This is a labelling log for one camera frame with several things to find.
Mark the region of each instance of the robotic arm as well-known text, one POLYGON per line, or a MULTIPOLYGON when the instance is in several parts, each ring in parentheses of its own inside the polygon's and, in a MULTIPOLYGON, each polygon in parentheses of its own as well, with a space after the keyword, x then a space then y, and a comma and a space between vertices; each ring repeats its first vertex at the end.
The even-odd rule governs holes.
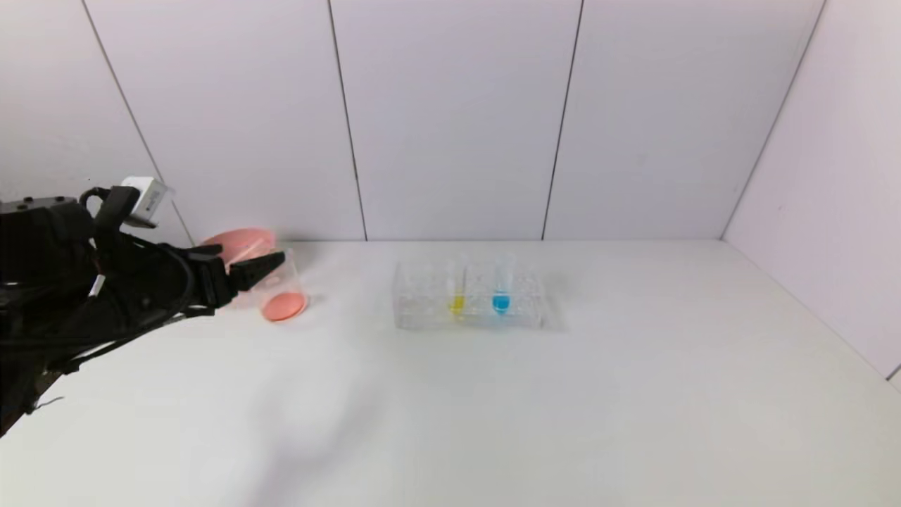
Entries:
POLYGON ((273 253, 227 272, 219 245, 183 249, 121 232, 154 226, 159 204, 130 180, 79 201, 0 204, 0 437, 61 375, 159 327, 212 316, 285 261, 273 253), (103 200, 94 217, 91 197, 103 200))

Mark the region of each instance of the pink liquid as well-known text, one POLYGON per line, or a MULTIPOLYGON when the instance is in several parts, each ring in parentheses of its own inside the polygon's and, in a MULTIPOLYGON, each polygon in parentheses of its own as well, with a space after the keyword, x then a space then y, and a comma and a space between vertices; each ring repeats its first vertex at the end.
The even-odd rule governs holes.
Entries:
POLYGON ((292 318, 306 308, 306 296, 298 292, 282 292, 263 307, 263 317, 273 322, 292 318))

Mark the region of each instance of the panel seam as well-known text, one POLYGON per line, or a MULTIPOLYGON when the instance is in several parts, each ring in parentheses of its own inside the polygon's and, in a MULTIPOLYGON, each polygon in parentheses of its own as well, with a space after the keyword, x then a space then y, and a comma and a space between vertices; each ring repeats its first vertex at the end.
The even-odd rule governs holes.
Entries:
POLYGON ((886 377, 886 380, 889 381, 889 382, 891 382, 891 380, 892 380, 893 378, 895 378, 895 375, 897 375, 898 372, 901 372, 901 364, 899 364, 899 365, 897 366, 897 368, 895 368, 895 371, 894 371, 894 372, 888 374, 888 377, 886 377))
POLYGON ((332 43, 335 48, 335 63, 338 65, 338 81, 341 83, 341 102, 344 104, 344 123, 347 125, 347 139, 350 142, 350 161, 353 164, 353 179, 357 184, 357 200, 359 202, 359 219, 363 223, 363 240, 369 241, 366 229, 366 215, 363 212, 363 193, 359 189, 359 172, 357 171, 357 153, 353 149, 353 134, 350 132, 350 112, 347 108, 347 92, 344 90, 344 74, 341 70, 341 55, 338 52, 338 31, 335 29, 335 17, 332 12, 332 0, 329 4, 329 22, 332 24, 332 43))
POLYGON ((795 67, 795 72, 792 74, 791 80, 788 82, 786 94, 782 97, 782 102, 779 104, 779 110, 776 112, 776 117, 773 118, 773 124, 769 126, 767 137, 763 140, 763 145, 760 147, 760 152, 757 153, 757 159, 754 160, 754 165, 753 167, 751 167, 751 173, 748 174, 748 179, 744 181, 742 193, 740 193, 738 195, 738 199, 735 200, 735 206, 733 207, 732 213, 729 214, 729 219, 726 220, 726 225, 723 227, 723 232, 720 234, 720 241, 725 240, 726 231, 729 230, 729 226, 735 219, 735 214, 738 212, 738 207, 742 203, 742 199, 744 199, 744 194, 748 191, 748 187, 751 185, 751 179, 754 178, 754 173, 757 172, 757 168, 760 166, 760 160, 763 159, 763 153, 767 150, 769 139, 770 137, 772 137, 773 132, 776 131, 776 125, 779 123, 779 118, 782 116, 782 111, 785 109, 786 103, 788 102, 788 96, 791 95, 791 90, 795 87, 797 75, 801 72, 801 66, 804 64, 804 58, 807 56, 807 50, 810 49, 810 43, 814 40, 816 29, 820 25, 820 18, 823 17, 823 11, 825 10, 826 3, 828 1, 829 0, 823 0, 823 3, 820 4, 820 10, 816 14, 816 19, 814 20, 814 27, 810 30, 810 36, 807 37, 807 42, 804 45, 804 50, 801 51, 801 58, 798 59, 797 66, 795 67))
MULTIPOLYGON (((809 313, 810 316, 814 318, 814 320, 816 320, 816 321, 819 322, 821 325, 823 325, 823 327, 825 327, 826 329, 828 329, 830 333, 832 333, 833 335, 835 335, 835 337, 837 337, 843 344, 845 344, 845 345, 846 345, 846 346, 847 346, 847 347, 848 347, 848 348, 849 348, 849 349, 850 349, 850 350, 851 350, 851 351, 852 351, 852 352, 853 352, 853 353, 854 353, 854 354, 855 354, 855 355, 856 355, 856 356, 857 356, 857 357, 858 357, 865 365, 867 365, 867 366, 869 366, 870 368, 872 368, 873 372, 875 372, 876 375, 878 375, 880 378, 882 377, 882 375, 883 375, 882 371, 879 370, 879 369, 876 367, 876 365, 873 364, 873 362, 870 361, 870 360, 867 358, 867 356, 865 356, 865 355, 859 350, 859 348, 856 347, 856 346, 848 339, 848 337, 846 337, 846 336, 845 336, 844 334, 842 334, 842 333, 839 333, 839 331, 838 331, 838 329, 837 329, 836 327, 833 327, 831 324, 829 324, 828 322, 826 322, 826 320, 820 315, 819 312, 814 311, 814 309, 810 308, 810 307, 807 305, 807 303, 803 302, 800 298, 798 298, 798 296, 797 296, 792 290, 789 290, 788 287, 787 287, 784 283, 782 283, 782 281, 778 280, 778 279, 777 279, 775 276, 773 276, 770 272, 768 272, 767 270, 763 269, 762 266, 760 266, 759 264, 755 263, 755 262, 754 262, 754 261, 753 261, 753 260, 752 260, 745 252, 742 252, 741 250, 739 250, 738 247, 736 247, 735 245, 729 244, 729 243, 726 243, 726 242, 722 242, 722 243, 725 244, 727 248, 731 248, 731 249, 734 250, 736 253, 738 253, 738 255, 740 255, 741 257, 743 257, 745 261, 747 261, 750 265, 754 266, 754 269, 760 270, 760 272, 762 272, 764 276, 766 276, 770 281, 772 281, 773 283, 775 283, 775 284, 779 287, 780 290, 782 290, 783 292, 785 292, 785 293, 788 295, 789 298, 791 298, 795 303, 797 303, 798 305, 800 305, 801 308, 803 308, 807 313, 809 313)), ((896 368, 896 370, 895 370, 892 374, 890 374, 890 375, 888 376, 888 378, 887 378, 886 380, 890 380, 890 379, 892 378, 892 375, 894 375, 895 373, 897 373, 898 370, 901 370, 901 365, 899 365, 899 366, 896 368)))
POLYGON ((563 95, 563 111, 560 113, 560 129, 557 132, 557 149, 554 151, 554 165, 551 168, 551 184, 548 187, 548 202, 544 208, 544 223, 542 224, 542 241, 548 230, 548 215, 551 213, 551 195, 554 190, 554 178, 557 175, 557 159, 560 157, 560 140, 563 138, 563 122, 566 119, 566 105, 569 101, 569 87, 572 85, 572 70, 576 65, 576 48, 578 47, 578 31, 582 28, 582 11, 585 9, 585 0, 578 5, 578 19, 576 20, 576 37, 572 42, 572 57, 569 60, 569 76, 566 81, 566 93, 563 95))
MULTIPOLYGON (((81 5, 85 8, 85 15, 87 15, 87 20, 91 23, 91 30, 94 32, 94 37, 97 40, 97 45, 100 46, 100 52, 104 55, 104 61, 106 61, 106 67, 110 70, 110 74, 113 76, 113 82, 115 83, 116 89, 119 90, 119 96, 122 98, 122 101, 125 103, 125 110, 128 111, 128 116, 132 119, 132 124, 134 125, 134 129, 138 132, 138 137, 141 138, 141 144, 144 146, 144 151, 147 153, 147 156, 150 157, 150 163, 153 164, 153 169, 157 172, 157 176, 159 176, 159 180, 162 181, 164 185, 166 185, 166 179, 163 177, 162 171, 159 170, 159 165, 157 164, 156 159, 153 158, 153 153, 150 152, 150 147, 147 144, 147 140, 144 138, 144 133, 141 131, 141 127, 138 125, 138 120, 134 117, 134 112, 132 111, 132 105, 128 103, 128 98, 125 97, 125 92, 122 90, 122 84, 119 83, 119 78, 115 75, 115 70, 113 70, 113 64, 110 62, 109 55, 106 54, 106 48, 104 47, 103 41, 100 39, 100 32, 97 31, 97 27, 94 24, 94 18, 91 16, 90 9, 87 8, 86 0, 81 0, 81 5)), ((187 235, 187 241, 191 243, 191 246, 196 245, 194 242, 194 238, 191 236, 190 231, 187 230, 187 225, 185 224, 185 219, 181 217, 181 212, 178 211, 178 206, 175 204, 175 200, 171 199, 172 208, 175 209, 175 215, 178 217, 178 222, 181 223, 181 227, 185 230, 185 234, 187 235)))

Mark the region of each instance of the test tube rack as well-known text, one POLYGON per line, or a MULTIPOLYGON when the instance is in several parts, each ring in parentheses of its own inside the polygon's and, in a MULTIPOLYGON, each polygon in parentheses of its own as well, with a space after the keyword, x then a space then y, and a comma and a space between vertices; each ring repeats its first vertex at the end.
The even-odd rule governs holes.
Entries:
POLYGON ((402 329, 542 326, 544 289, 534 270, 499 263, 399 263, 393 301, 402 329), (498 266, 505 305, 498 306, 498 266))

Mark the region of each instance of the yellow liquid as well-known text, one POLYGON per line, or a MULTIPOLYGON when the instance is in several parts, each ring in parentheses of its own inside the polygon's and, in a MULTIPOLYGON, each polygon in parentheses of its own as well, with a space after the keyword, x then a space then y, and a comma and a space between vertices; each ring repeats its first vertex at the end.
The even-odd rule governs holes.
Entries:
POLYGON ((463 307, 466 305, 466 297, 462 294, 453 297, 453 301, 448 305, 450 313, 459 315, 463 313, 463 307))

